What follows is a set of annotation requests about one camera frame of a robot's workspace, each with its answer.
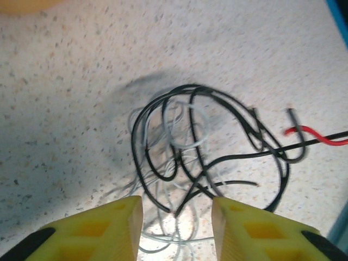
yellow object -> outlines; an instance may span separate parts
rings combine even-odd
[[[302,234],[313,227],[224,197],[213,199],[217,261],[328,261]]]
[[[134,261],[142,201],[131,196],[47,224],[56,232],[26,261]]]
[[[0,0],[0,13],[24,15],[58,4],[62,0]]]

red wire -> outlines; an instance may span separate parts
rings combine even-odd
[[[324,136],[320,135],[318,132],[316,132],[314,129],[309,128],[307,126],[299,126],[303,132],[308,132],[311,135],[315,136],[317,140],[320,142],[330,145],[330,146],[343,146],[343,145],[348,145],[348,139],[346,140],[340,140],[340,141],[332,141],[329,139],[326,139]],[[291,133],[297,132],[295,127],[288,128],[287,130],[284,131],[284,135],[287,136]]]

blue edge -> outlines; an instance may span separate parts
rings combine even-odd
[[[331,228],[327,239],[348,254],[348,201]]]
[[[343,41],[346,44],[346,47],[348,48],[348,28],[347,25],[344,22],[343,16],[337,6],[337,3],[335,0],[326,0],[328,7],[331,10],[332,16],[336,21],[336,25],[338,29],[341,32]]]

speckled countertop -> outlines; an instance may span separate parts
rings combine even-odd
[[[258,107],[284,143],[294,141],[281,137],[288,103],[324,134],[348,129],[348,54],[324,1],[68,0],[0,16],[0,28],[0,254],[129,181],[128,114],[160,89],[227,90]],[[250,151],[237,127],[220,124],[220,151]],[[347,156],[344,147],[312,146],[277,213],[326,234],[348,198]],[[277,188],[272,160],[237,168],[231,176],[261,187],[228,196],[264,206]],[[211,235],[209,213],[201,218],[198,237]],[[194,247],[197,260],[215,259],[213,243]]]

